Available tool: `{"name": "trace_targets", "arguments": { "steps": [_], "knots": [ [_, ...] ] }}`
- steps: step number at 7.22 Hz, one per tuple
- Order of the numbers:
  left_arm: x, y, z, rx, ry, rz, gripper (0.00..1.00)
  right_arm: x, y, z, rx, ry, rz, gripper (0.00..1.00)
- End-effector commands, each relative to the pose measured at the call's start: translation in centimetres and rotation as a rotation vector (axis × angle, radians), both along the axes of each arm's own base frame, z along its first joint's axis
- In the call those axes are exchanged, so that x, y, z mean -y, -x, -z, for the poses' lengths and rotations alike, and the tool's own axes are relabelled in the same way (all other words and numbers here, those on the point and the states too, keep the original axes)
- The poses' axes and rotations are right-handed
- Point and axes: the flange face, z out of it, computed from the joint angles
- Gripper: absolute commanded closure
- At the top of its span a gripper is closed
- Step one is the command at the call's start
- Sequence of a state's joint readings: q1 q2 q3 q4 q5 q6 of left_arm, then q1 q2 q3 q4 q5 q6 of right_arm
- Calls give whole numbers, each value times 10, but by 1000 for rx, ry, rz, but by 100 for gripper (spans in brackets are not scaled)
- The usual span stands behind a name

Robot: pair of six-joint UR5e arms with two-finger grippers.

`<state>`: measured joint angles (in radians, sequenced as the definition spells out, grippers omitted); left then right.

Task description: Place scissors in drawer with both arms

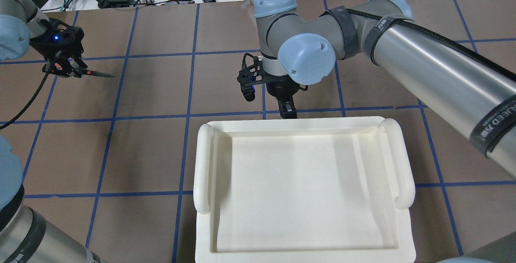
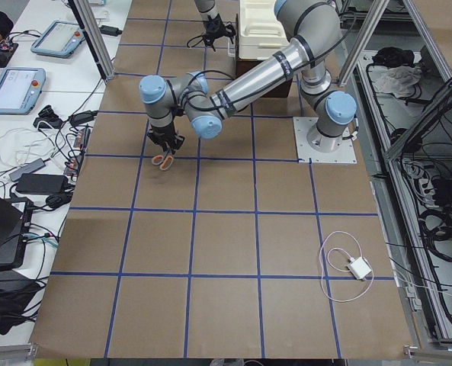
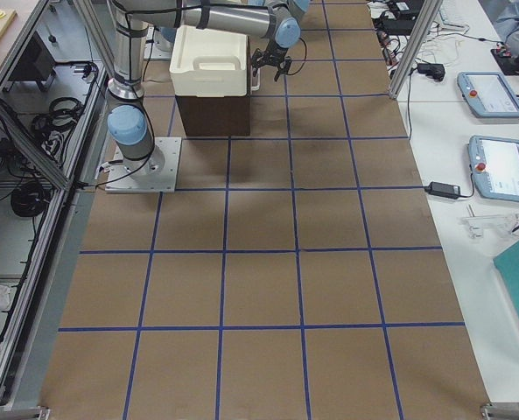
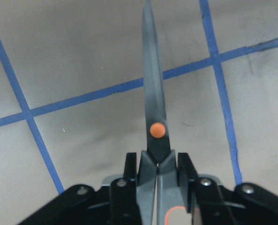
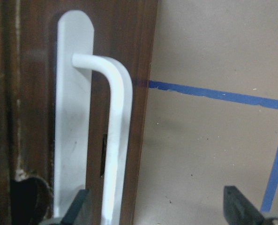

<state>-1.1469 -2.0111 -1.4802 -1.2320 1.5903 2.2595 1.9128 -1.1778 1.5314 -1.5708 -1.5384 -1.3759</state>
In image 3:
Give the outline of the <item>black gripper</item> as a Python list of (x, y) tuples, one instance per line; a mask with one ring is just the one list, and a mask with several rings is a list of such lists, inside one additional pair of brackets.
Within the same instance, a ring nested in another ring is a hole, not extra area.
[(288, 49), (277, 43), (269, 43), (263, 50), (257, 48), (250, 58), (252, 75), (257, 76), (261, 67), (276, 67), (274, 80), (278, 81), (282, 75), (289, 73), (291, 69), (291, 57), (287, 55)]

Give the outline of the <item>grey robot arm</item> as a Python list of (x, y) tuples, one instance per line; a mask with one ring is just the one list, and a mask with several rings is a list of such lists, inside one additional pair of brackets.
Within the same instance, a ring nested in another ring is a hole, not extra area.
[(148, 28), (178, 29), (182, 25), (267, 39), (266, 49), (254, 53), (252, 66), (272, 66), (287, 74), (289, 48), (298, 43), (300, 21), (307, 1), (114, 1), (116, 55), (109, 81), (108, 129), (123, 154), (129, 176), (152, 172), (155, 141), (150, 118), (144, 110), (142, 87), (144, 45)]

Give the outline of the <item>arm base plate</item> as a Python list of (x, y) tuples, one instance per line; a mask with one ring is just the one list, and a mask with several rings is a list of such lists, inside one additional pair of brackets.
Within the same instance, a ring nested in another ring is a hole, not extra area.
[(141, 164), (123, 159), (118, 146), (114, 160), (120, 163), (109, 169), (109, 182), (104, 185), (108, 193), (173, 193), (176, 188), (182, 139), (180, 137), (156, 137), (150, 159)]
[(159, 31), (149, 33), (146, 37), (144, 58), (146, 60), (170, 60), (173, 43), (165, 39)]

